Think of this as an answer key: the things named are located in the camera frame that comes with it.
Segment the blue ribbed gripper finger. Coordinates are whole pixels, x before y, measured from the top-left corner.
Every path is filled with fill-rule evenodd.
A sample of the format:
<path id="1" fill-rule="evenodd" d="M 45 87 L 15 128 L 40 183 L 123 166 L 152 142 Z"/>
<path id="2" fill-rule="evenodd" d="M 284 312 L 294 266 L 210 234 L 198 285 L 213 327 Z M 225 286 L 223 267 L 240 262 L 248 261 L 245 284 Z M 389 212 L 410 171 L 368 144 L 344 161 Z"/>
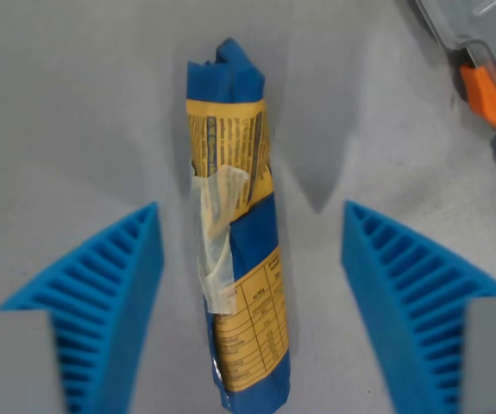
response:
<path id="1" fill-rule="evenodd" d="M 46 311 L 70 413 L 125 413 L 163 273 L 158 207 L 147 204 L 55 261 L 0 304 Z"/>
<path id="2" fill-rule="evenodd" d="M 397 413 L 459 413 L 465 309 L 496 279 L 451 250 L 348 200 L 342 265 Z"/>

